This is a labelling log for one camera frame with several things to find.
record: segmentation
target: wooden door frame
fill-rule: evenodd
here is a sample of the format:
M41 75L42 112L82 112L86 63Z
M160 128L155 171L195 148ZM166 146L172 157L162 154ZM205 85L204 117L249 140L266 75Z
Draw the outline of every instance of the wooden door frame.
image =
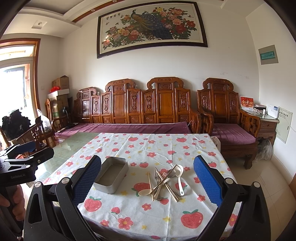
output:
M19 45L34 45L34 51L33 51L34 100L32 101L34 101L37 109L40 109L40 101L39 101L39 94L38 94L38 80L37 80L40 40L41 39L36 39L36 38L15 38L15 39L0 40L0 48L19 46Z

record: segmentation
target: purple seat cushion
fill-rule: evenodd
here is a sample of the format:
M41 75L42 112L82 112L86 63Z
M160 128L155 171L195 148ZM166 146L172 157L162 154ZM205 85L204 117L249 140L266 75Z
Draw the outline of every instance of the purple seat cushion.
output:
M214 124L212 136L218 137L221 145L247 145L256 142L256 138L237 124Z
M67 139L77 132L134 133L134 134L191 134L186 122L168 124L79 124L56 137Z

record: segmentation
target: blue textured pad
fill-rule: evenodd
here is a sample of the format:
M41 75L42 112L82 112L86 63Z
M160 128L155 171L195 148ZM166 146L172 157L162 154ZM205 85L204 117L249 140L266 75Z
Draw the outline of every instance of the blue textured pad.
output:
M36 144L34 141L27 142L25 144L16 147L16 153L24 154L26 152L32 152L36 149Z
M73 203L75 206L84 202L91 186L101 170L101 159L98 156L94 155L89 163L90 165L84 167L87 168L87 170L84 171L83 176L73 188Z
M213 177L208 164L204 162L200 156L197 156L193 161L193 168L210 201L220 207L223 200L222 189Z

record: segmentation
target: spoon handle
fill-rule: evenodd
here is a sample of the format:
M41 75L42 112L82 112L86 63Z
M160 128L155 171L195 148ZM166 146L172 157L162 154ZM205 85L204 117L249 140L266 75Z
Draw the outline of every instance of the spoon handle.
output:
M180 194L181 194L181 196L184 196L184 190L183 190L183 187L182 187L182 183L181 183L180 177L178 177L178 183L179 183Z

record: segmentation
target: human hand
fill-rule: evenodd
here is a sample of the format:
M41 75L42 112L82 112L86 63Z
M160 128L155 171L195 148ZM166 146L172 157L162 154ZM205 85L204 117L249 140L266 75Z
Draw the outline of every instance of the human hand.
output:
M15 207L12 209L13 214L15 215L15 218L17 221L22 221L25 219L25 199L24 194L22 192L22 187L20 185L17 185L17 190L13 194L13 201L16 204ZM2 195L0 195L0 206L9 207L10 203L9 201L4 198Z

